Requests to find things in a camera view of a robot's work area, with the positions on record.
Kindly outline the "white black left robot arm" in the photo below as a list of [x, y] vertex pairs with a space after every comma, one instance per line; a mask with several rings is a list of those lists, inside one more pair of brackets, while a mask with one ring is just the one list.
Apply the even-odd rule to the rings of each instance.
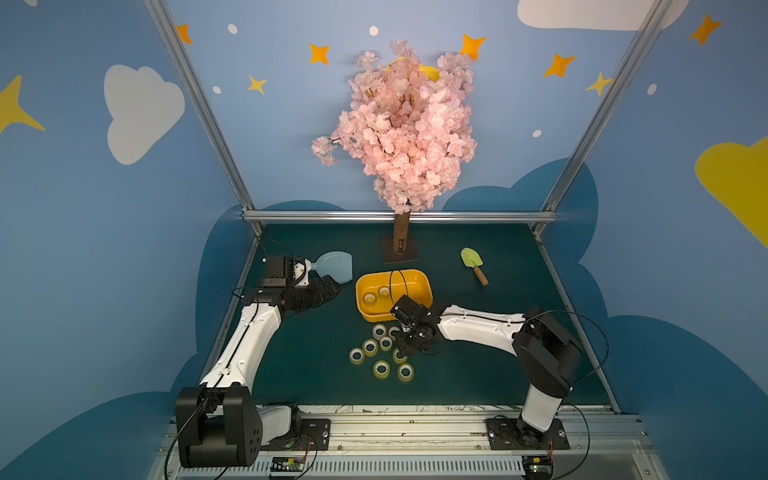
[[283, 316], [317, 308], [341, 290], [325, 275], [306, 286], [259, 287], [244, 295], [241, 318], [219, 359], [198, 386], [182, 389], [176, 399], [175, 445], [182, 467], [247, 467], [262, 446], [301, 436], [298, 409], [258, 407], [253, 382]]

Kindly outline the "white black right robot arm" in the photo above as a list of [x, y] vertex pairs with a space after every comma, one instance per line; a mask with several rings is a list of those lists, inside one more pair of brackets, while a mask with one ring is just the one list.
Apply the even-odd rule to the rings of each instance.
[[396, 347], [406, 356], [425, 352], [438, 340], [470, 342], [515, 356], [529, 381], [516, 423], [522, 436], [540, 438], [548, 432], [576, 382], [583, 350], [551, 310], [525, 315], [455, 304], [426, 307], [403, 295], [390, 313], [399, 323]]

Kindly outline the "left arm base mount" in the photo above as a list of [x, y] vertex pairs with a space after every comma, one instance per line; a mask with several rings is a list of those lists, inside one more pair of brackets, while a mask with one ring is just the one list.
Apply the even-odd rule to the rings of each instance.
[[327, 418], [309, 417], [297, 404], [288, 404], [290, 421], [287, 433], [265, 442], [262, 448], [268, 451], [311, 450], [327, 451], [330, 442], [332, 422]]

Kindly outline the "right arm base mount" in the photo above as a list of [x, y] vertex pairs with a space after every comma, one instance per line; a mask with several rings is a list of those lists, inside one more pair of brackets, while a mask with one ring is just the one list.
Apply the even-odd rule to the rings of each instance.
[[525, 424], [521, 418], [497, 415], [485, 420], [486, 435], [492, 450], [569, 450], [563, 423], [554, 419], [548, 430], [541, 432]]

